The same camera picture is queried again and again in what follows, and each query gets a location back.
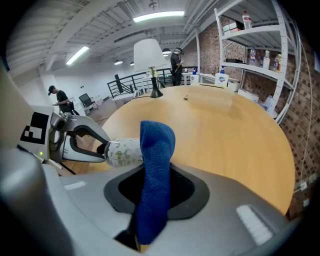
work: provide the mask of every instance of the person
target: person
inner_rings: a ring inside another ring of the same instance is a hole
[[[80,114],[75,110],[73,102],[68,99],[63,90],[59,90],[51,85],[49,87],[48,96],[50,96],[50,94],[56,94],[57,103],[53,104],[53,106],[59,106],[62,113],[70,112],[72,115],[80,116]]]
[[[183,55],[184,52],[181,48],[177,48],[171,55],[171,67],[172,67],[172,84],[173,86],[179,86],[181,84],[181,76],[182,76],[182,64],[184,63],[181,61],[181,54]]]

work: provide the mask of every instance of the metal shelf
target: metal shelf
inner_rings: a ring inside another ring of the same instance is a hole
[[[244,11],[248,11],[253,28],[224,35],[220,17],[223,15],[242,23]],[[270,114],[275,110],[283,87],[290,89],[287,103],[276,118],[276,122],[280,123],[291,104],[301,69],[301,39],[296,23],[282,10],[277,0],[229,0],[222,7],[215,8],[214,13],[219,34],[220,66],[243,69],[246,72],[276,81],[275,91],[268,109]],[[244,58],[247,58],[247,49],[252,47],[257,50],[281,52],[280,73],[244,63],[224,62],[225,48],[223,40],[230,40],[245,46]],[[296,72],[292,83],[286,80],[288,54],[294,55],[296,64]],[[242,73],[241,84],[243,84],[246,72]]]
[[[242,15],[246,10],[254,25],[267,25],[278,22],[274,6],[270,0],[233,0],[217,10],[218,16],[226,16],[234,21],[243,23]]]
[[[277,81],[281,78],[280,73],[277,73],[277,72],[274,72],[274,71],[271,71],[269,69],[262,68],[259,66],[253,66],[253,65],[248,65],[248,64],[244,64],[244,63],[233,63],[233,62],[222,62],[221,65],[226,66],[226,67],[230,67],[230,68],[243,69],[248,72],[258,74],[258,75],[264,75],[265,77],[271,78],[274,81]],[[293,90],[292,84],[289,83],[289,81],[287,81],[287,80],[284,81],[284,86],[287,87],[288,89]]]
[[[279,51],[281,49],[280,25],[258,26],[224,35],[222,40],[230,40],[248,48]],[[294,54],[291,41],[288,40],[288,51]]]

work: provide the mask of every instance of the blue towel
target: blue towel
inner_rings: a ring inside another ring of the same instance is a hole
[[[141,121],[140,148],[145,177],[136,212],[137,240],[140,245],[150,245],[167,223],[170,159],[175,144],[175,133],[169,126],[155,121]]]

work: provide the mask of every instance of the black lamp base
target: black lamp base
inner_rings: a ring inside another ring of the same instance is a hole
[[[157,78],[152,77],[151,78],[152,81],[152,93],[151,93],[151,98],[159,98],[163,95],[163,93],[159,90],[158,86],[157,86]]]

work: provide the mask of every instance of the black opening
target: black opening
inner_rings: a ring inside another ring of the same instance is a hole
[[[121,181],[119,192],[129,201],[138,206],[145,182],[145,168]],[[195,192],[195,185],[191,180],[170,168],[170,209],[189,199]]]

